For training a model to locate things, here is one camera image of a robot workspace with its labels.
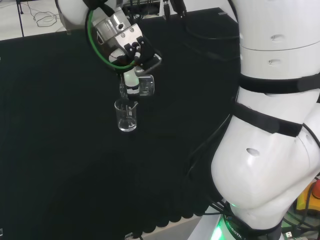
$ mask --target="white floor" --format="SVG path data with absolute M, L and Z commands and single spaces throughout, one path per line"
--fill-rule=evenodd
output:
M 31 0 L 28 3 L 31 7 L 32 15 L 35 15 L 38 12 L 52 12 L 53 14 L 58 14 L 55 0 Z M 30 14 L 30 9 L 27 6 L 27 2 L 22 2 L 21 6 L 23 11 L 21 20 L 25 37 L 54 33 L 64 30 L 61 21 L 58 19 L 59 15 L 57 15 L 57 22 L 54 25 L 49 26 L 56 20 L 53 19 L 53 17 L 46 17 L 45 19 L 39 21 L 38 24 L 40 26 L 49 27 L 38 27 L 34 17 Z M 36 20 L 39 20 L 45 16 L 50 16 L 50 13 L 39 13 L 35 16 L 35 18 Z M 22 32 L 16 0 L 2 0 L 2 2 L 0 2 L 0 41 L 21 37 Z

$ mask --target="red emergency button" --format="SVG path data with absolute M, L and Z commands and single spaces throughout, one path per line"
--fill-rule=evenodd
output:
M 316 199 L 320 199 L 320 180 L 317 180 L 313 189 L 312 189 L 312 195 Z

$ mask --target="green cable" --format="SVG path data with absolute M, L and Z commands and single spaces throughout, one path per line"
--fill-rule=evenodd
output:
M 91 46 L 93 48 L 93 50 L 95 51 L 95 53 L 98 55 L 98 57 L 106 64 L 108 64 L 109 66 L 115 68 L 115 69 L 128 69 L 128 68 L 131 68 L 134 64 L 135 64 L 135 61 L 131 62 L 130 65 L 127 65 L 127 66 L 117 66 L 117 65 L 114 65 L 112 64 L 111 62 L 109 62 L 108 60 L 106 60 L 104 58 L 104 56 L 102 56 L 102 54 L 99 52 L 99 50 L 97 49 L 96 45 L 95 45 L 95 42 L 92 38 L 92 35 L 91 35 L 91 25 L 92 25 L 92 17 L 94 15 L 94 11 L 90 11 L 89 13 L 89 18 L 88 18 L 88 23 L 87 23 L 87 30 L 88 30 L 88 37 L 89 37 L 89 41 L 91 43 Z

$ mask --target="glass beaker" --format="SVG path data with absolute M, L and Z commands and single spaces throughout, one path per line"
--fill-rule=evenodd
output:
M 139 77 L 140 96 L 152 96 L 155 93 L 155 78 L 152 75 Z
M 118 128 L 123 132 L 131 132 L 137 128 L 138 102 L 120 98 L 114 103 Z

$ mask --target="black tablecloth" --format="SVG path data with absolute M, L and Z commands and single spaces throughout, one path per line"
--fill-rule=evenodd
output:
M 189 28 L 233 36 L 220 9 L 189 14 Z M 83 31 L 0 42 L 0 228 L 8 240 L 119 240 L 202 214 L 203 190 L 220 198 L 203 158 L 182 191 L 189 153 L 227 117 L 240 61 L 237 41 L 197 40 L 179 19 L 140 23 L 163 64 L 155 96 L 138 107 L 137 131 L 121 133 L 117 76 Z

